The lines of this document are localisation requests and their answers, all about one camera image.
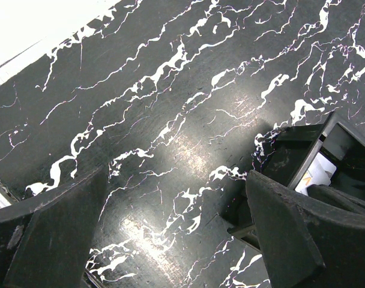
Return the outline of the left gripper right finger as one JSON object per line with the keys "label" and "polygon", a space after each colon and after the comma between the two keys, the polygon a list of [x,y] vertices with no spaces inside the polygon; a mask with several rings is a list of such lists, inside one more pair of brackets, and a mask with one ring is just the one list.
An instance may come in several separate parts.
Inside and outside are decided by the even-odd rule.
{"label": "left gripper right finger", "polygon": [[365,201],[326,185],[304,195],[254,170],[246,194],[273,287],[365,287]]}

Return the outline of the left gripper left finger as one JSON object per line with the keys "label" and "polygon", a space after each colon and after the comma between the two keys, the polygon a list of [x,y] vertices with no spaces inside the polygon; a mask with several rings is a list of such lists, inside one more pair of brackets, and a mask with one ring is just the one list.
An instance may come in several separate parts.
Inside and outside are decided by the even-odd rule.
{"label": "left gripper left finger", "polygon": [[0,209],[0,287],[80,287],[107,167]]}

